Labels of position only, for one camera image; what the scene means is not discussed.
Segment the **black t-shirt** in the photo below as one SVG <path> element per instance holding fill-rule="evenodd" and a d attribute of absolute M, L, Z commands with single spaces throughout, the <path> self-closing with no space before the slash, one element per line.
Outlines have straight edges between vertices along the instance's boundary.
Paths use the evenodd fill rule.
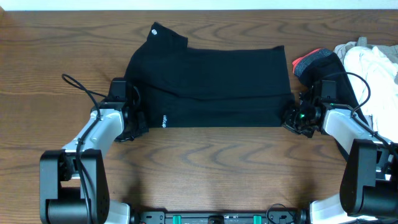
<path fill-rule="evenodd" d="M 151 128 L 279 127 L 294 103 L 283 46 L 193 49 L 159 23 L 125 77 L 139 90 Z"/>

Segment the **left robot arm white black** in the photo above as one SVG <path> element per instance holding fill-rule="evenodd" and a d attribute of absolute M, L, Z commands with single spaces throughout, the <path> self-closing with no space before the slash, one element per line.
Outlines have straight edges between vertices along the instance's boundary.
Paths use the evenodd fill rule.
<path fill-rule="evenodd" d="M 72 141 L 40 158 L 42 223 L 139 223 L 130 205 L 111 200 L 104 158 L 113 142 L 132 141 L 147 131 L 144 113 L 124 103 L 93 108 Z"/>

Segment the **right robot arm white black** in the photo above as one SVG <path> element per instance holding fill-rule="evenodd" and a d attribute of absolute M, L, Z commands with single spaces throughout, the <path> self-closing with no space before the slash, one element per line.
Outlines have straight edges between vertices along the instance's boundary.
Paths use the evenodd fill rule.
<path fill-rule="evenodd" d="M 308 138 L 329 135 L 347 153 L 338 194 L 310 204 L 310 223 L 397 220 L 397 144 L 362 122 L 352 107 L 336 103 L 292 105 L 284 128 Z"/>

